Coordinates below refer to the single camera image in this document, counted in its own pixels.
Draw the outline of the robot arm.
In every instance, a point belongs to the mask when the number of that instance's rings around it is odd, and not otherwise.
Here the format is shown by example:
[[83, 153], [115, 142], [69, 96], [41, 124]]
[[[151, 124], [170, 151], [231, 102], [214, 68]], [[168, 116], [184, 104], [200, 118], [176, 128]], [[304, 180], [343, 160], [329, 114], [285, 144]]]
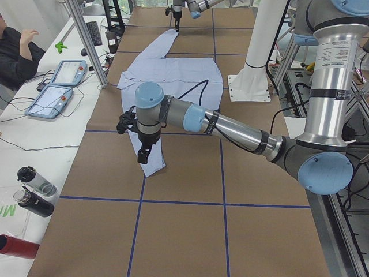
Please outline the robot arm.
[[146, 163], [162, 124], [227, 139], [239, 148], [277, 164], [305, 189], [321, 195], [337, 193], [355, 174], [342, 139], [345, 111], [357, 45], [368, 32], [367, 1], [299, 1], [296, 32], [318, 43], [304, 132], [295, 139], [254, 129], [197, 104], [166, 95], [153, 82], [135, 92], [136, 121]]
[[175, 31], [179, 32], [180, 19], [182, 18], [182, 8], [187, 4], [190, 15], [192, 19], [197, 19], [201, 16], [201, 13], [205, 10], [222, 2], [222, 0], [203, 0], [197, 2], [195, 0], [185, 1], [185, 0], [173, 0], [172, 5], [167, 7], [165, 10], [165, 15], [168, 16], [170, 13], [173, 14], [175, 19]]

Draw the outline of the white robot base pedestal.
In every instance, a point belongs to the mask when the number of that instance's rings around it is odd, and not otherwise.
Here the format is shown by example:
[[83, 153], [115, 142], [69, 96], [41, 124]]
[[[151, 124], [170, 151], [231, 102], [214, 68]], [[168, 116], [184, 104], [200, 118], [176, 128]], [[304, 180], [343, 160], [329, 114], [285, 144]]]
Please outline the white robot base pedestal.
[[268, 68], [275, 37], [288, 9], [287, 0], [261, 0], [243, 69], [228, 76], [232, 102], [270, 102]]

